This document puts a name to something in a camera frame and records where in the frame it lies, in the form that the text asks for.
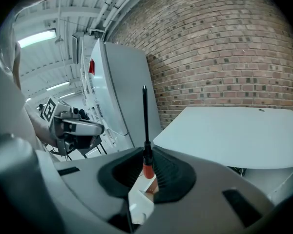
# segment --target white pipe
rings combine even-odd
[[[117,12],[114,14],[114,16],[112,17],[112,20],[108,23],[108,26],[105,28],[105,33],[107,32],[108,28],[110,27],[112,21],[116,18],[116,16],[119,14],[119,12],[126,6],[126,4],[129,2],[130,0],[126,0],[121,7],[119,7],[119,9],[117,10]]]
[[[110,20],[112,19],[112,16],[116,13],[117,9],[123,4],[125,0],[117,0],[115,5],[113,6],[113,9],[111,12],[108,14],[107,18],[105,19],[103,23],[103,27],[106,27]]]
[[[92,23],[92,25],[91,25],[90,28],[95,29],[98,26],[99,22],[101,21],[101,18],[103,16],[103,14],[106,12],[107,8],[110,6],[110,4],[112,3],[112,1],[113,0],[105,0],[104,4],[103,4],[103,6],[102,6],[102,8],[101,8],[101,10],[99,12],[98,17],[96,18],[95,21],[93,21],[93,23]]]

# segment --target table top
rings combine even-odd
[[[293,167],[293,111],[187,107],[154,144],[232,167]]]

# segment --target red object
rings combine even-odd
[[[94,61],[93,59],[90,60],[90,64],[89,64],[89,71],[88,73],[91,73],[94,75],[94,67],[95,67],[95,64],[94,64]]]
[[[143,174],[148,179],[153,178],[154,177],[154,171],[153,171],[152,165],[147,166],[147,165],[143,164]]]

